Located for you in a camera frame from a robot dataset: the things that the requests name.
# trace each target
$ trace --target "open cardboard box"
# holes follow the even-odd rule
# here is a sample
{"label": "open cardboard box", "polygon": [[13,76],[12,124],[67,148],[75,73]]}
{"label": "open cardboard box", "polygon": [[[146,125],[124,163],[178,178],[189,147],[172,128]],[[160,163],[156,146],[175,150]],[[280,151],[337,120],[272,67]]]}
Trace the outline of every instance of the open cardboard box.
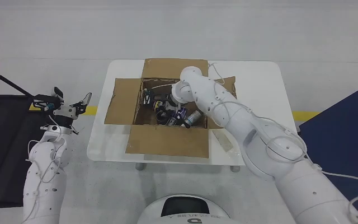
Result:
{"label": "open cardboard box", "polygon": [[[116,78],[105,124],[131,125],[126,153],[190,156],[209,158],[209,128],[219,128],[202,116],[193,127],[158,125],[156,114],[142,105],[145,88],[176,83],[188,66],[201,69],[208,76],[208,61],[198,59],[152,58],[144,62],[141,78]],[[235,77],[226,78],[224,87],[234,96]],[[156,93],[169,93],[171,86],[156,88]],[[194,102],[184,106],[187,116],[198,110]]]}

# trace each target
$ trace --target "gray floor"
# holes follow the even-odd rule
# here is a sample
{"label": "gray floor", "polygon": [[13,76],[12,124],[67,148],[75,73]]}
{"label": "gray floor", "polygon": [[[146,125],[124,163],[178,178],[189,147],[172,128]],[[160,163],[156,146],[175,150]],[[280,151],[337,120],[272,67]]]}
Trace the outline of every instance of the gray floor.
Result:
{"label": "gray floor", "polygon": [[[151,57],[270,60],[291,108],[322,111],[357,91],[358,3],[353,0],[0,0],[0,73],[33,94],[60,87],[97,105],[113,59]],[[0,94],[13,93],[0,84]],[[242,223],[294,223],[273,183],[228,167],[93,162],[93,116],[75,122],[61,223],[136,223],[144,207],[174,193],[197,194]],[[0,209],[20,223],[21,208]]]}

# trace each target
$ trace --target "bottle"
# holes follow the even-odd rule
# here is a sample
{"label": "bottle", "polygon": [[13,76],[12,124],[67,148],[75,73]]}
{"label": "bottle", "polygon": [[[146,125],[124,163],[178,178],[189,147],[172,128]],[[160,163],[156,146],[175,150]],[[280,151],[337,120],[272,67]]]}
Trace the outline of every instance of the bottle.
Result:
{"label": "bottle", "polygon": [[189,126],[192,126],[199,118],[201,117],[201,114],[199,111],[195,110],[192,114],[190,114],[186,119],[185,123],[187,123]]}

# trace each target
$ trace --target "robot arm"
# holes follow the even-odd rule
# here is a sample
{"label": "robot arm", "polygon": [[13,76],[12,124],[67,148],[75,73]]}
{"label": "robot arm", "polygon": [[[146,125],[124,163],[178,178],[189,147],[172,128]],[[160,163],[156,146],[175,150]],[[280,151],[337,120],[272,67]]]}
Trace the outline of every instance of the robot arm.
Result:
{"label": "robot arm", "polygon": [[204,114],[235,137],[247,167],[255,175],[275,181],[297,223],[357,222],[357,211],[348,207],[349,201],[319,166],[304,158],[307,148],[294,132],[257,116],[196,67],[182,71],[172,95],[182,104],[196,102]]}
{"label": "robot arm", "polygon": [[51,125],[41,127],[46,131],[29,152],[28,161],[32,165],[23,188],[22,223],[59,223],[67,180],[64,168],[69,164],[73,151],[70,135],[78,134],[72,123],[86,112],[91,96],[92,93],[88,93],[80,102],[68,105],[61,90],[55,87],[51,96],[35,97],[34,106],[41,108],[50,118]]}

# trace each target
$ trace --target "box flap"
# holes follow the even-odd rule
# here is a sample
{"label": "box flap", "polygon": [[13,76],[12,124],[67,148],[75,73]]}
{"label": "box flap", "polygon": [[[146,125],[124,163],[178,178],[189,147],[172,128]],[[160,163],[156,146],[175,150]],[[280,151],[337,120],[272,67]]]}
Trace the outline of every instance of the box flap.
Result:
{"label": "box flap", "polygon": [[201,59],[148,58],[144,62],[142,78],[180,78],[181,71],[188,67],[200,68],[208,76],[208,61]]}
{"label": "box flap", "polygon": [[133,123],[141,83],[140,78],[116,78],[105,124]]}
{"label": "box flap", "polygon": [[126,153],[209,158],[208,130],[132,125]]}
{"label": "box flap", "polygon": [[[227,90],[229,90],[229,92],[235,97],[236,97],[236,90],[235,90],[235,81],[236,81],[236,77],[229,77],[229,78],[224,78],[225,80],[225,84],[223,85]],[[219,129],[222,128],[220,126],[217,126],[217,124],[215,124],[215,122],[211,119],[208,118],[208,129]]]}

